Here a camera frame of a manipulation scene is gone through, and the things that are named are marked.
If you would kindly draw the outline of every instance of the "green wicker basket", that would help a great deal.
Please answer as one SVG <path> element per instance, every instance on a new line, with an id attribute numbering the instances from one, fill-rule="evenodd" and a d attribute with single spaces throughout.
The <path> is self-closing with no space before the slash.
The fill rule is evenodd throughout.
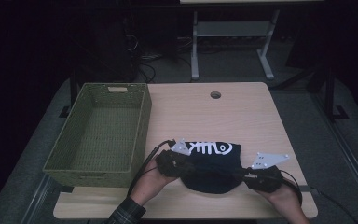
<path id="1" fill-rule="evenodd" d="M 146 84 L 86 83 L 43 171 L 65 186 L 130 185 L 145 158 Z"/>

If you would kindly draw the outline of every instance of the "basket handle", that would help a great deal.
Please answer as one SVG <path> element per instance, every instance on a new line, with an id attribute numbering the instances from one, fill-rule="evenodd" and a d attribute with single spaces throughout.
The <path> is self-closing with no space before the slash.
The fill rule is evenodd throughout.
<path id="1" fill-rule="evenodd" d="M 109 92 L 128 92 L 129 89 L 127 87 L 107 87 Z"/>
<path id="2" fill-rule="evenodd" d="M 79 179 L 105 179 L 105 173 L 98 173 L 92 175 L 78 175 Z"/>

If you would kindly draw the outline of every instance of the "sleeve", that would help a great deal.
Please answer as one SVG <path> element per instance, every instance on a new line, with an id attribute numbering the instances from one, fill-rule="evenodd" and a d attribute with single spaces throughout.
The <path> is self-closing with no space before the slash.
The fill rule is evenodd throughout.
<path id="1" fill-rule="evenodd" d="M 132 198 L 127 197 L 104 223 L 135 224 L 141 220 L 145 212 L 146 210 L 141 205 Z"/>

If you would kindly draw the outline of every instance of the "hand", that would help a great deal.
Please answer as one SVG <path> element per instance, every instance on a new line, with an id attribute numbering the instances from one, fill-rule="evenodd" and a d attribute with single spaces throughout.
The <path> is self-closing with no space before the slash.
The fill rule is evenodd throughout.
<path id="1" fill-rule="evenodd" d="M 141 206 L 158 195 L 167 184 L 177 179 L 177 177 L 167 177 L 159 172 L 156 157 L 146 165 L 144 172 L 147 173 L 139 178 L 130 195 Z"/>
<path id="2" fill-rule="evenodd" d="M 290 223 L 310 223 L 303 210 L 301 209 L 301 205 L 298 201 L 296 193 L 287 185 L 282 184 L 279 189 L 272 193 L 266 193 L 259 190 L 255 191 L 266 198 L 274 206 L 274 208 Z"/>

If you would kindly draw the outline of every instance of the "wooden table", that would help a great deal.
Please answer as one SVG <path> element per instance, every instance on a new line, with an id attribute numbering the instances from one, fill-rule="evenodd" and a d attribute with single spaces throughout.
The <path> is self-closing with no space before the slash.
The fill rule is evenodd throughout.
<path id="1" fill-rule="evenodd" d="M 241 164 L 248 167 L 257 152 L 289 154 L 279 165 L 299 185 L 307 185 L 280 116 L 264 83 L 188 83 L 148 85 L 153 106 L 146 153 L 167 139 L 223 141 L 242 145 Z M 220 99 L 211 97 L 221 93 Z M 54 209 L 57 218 L 107 218 L 124 200 L 127 189 L 74 188 L 62 192 Z M 303 210 L 316 217 L 309 192 Z M 146 206 L 144 218 L 268 218 L 278 217 L 270 204 L 240 184 L 226 194 L 206 194 L 186 188 L 180 179 L 168 185 Z"/>

